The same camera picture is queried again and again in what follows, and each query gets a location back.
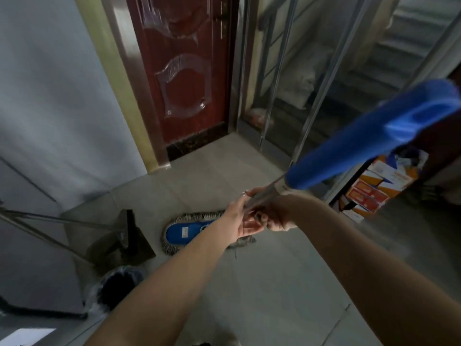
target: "door panel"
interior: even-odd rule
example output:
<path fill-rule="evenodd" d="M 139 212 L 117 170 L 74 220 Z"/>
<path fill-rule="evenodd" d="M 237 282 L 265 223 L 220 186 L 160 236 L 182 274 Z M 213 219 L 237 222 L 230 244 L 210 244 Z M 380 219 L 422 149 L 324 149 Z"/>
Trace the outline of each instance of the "door panel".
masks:
<path fill-rule="evenodd" d="M 222 1 L 127 0 L 166 144 L 225 120 Z"/>

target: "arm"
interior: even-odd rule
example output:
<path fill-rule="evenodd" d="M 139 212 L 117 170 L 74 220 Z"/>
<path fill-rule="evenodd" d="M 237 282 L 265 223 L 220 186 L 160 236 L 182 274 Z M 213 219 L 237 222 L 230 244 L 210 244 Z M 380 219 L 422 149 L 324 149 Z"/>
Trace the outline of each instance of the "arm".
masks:
<path fill-rule="evenodd" d="M 226 247 L 263 227 L 242 224 L 248 197 L 153 272 L 108 316 L 85 346 L 173 345 Z"/>
<path fill-rule="evenodd" d="M 263 211 L 269 228 L 306 234 L 383 345 L 461 345 L 461 306 L 325 203 L 289 195 Z"/>

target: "mop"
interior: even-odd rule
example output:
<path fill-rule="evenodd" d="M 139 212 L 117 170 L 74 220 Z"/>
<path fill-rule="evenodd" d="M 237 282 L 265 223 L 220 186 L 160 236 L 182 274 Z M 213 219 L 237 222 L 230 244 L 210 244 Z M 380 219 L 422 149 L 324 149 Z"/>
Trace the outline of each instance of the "mop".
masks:
<path fill-rule="evenodd" d="M 407 144 L 423 128 L 460 108 L 461 97 L 451 81 L 423 82 L 360 116 L 304 156 L 286 174 L 252 197 L 245 204 L 245 214 L 280 195 L 306 190 L 359 163 Z M 303 131 L 310 123 L 305 122 Z M 223 213 L 182 214 L 172 219 L 162 231 L 163 251 L 174 255 Z"/>

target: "wooden door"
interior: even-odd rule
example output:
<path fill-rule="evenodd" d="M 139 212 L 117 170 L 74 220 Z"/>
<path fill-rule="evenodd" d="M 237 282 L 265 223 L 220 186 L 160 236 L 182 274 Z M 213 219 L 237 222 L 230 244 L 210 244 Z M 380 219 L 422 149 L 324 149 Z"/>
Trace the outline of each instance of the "wooden door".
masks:
<path fill-rule="evenodd" d="M 225 121 L 227 0 L 127 3 L 165 143 Z"/>

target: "mop head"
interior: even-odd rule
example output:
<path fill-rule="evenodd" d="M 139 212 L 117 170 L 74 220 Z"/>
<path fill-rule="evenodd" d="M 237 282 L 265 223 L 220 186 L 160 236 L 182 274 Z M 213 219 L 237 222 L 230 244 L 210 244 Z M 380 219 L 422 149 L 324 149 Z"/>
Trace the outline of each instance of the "mop head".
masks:
<path fill-rule="evenodd" d="M 160 238 L 162 250 L 166 255 L 173 256 L 213 221 L 222 216 L 224 210 L 213 212 L 196 212 L 181 214 L 171 219 L 163 228 Z M 227 248 L 236 248 L 255 243 L 253 236 L 239 238 Z"/>

